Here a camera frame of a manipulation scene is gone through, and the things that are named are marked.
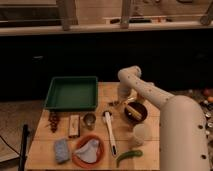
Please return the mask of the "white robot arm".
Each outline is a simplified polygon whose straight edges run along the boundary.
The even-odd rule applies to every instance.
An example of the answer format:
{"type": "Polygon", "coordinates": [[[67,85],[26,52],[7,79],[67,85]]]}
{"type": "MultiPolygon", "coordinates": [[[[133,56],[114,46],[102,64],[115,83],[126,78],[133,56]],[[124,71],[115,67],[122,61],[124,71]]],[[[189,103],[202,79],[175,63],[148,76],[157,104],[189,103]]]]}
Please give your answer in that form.
{"type": "Polygon", "coordinates": [[[200,105],[184,95],[173,95],[141,79],[141,69],[118,71],[118,101],[134,89],[160,111],[160,171],[210,171],[206,118],[200,105]]]}

